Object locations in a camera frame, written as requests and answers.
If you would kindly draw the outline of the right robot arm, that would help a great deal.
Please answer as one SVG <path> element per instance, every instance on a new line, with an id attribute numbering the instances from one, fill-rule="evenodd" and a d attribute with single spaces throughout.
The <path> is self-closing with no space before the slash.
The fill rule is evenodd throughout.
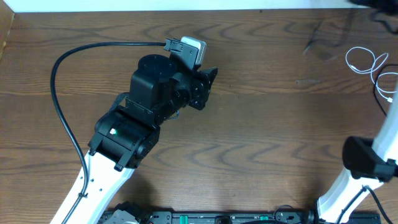
<path id="1" fill-rule="evenodd" d="M 397 177 L 397 93 L 374 139 L 350 136 L 343 145 L 343 169 L 317 200 L 317 215 L 328 223 L 346 223 L 375 189 Z"/>

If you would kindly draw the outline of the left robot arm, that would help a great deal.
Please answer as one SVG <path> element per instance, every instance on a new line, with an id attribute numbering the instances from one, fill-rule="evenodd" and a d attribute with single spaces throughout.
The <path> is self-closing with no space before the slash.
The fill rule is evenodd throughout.
<path id="1" fill-rule="evenodd" d="M 81 170 L 53 223 L 97 223 L 111 199 L 158 143 L 164 121 L 181 108 L 202 110 L 208 101 L 217 68 L 201 69 L 206 43 L 184 36 L 161 46 L 169 56 L 142 57 L 130 89 L 120 93 L 95 124 L 89 150 L 75 149 Z"/>

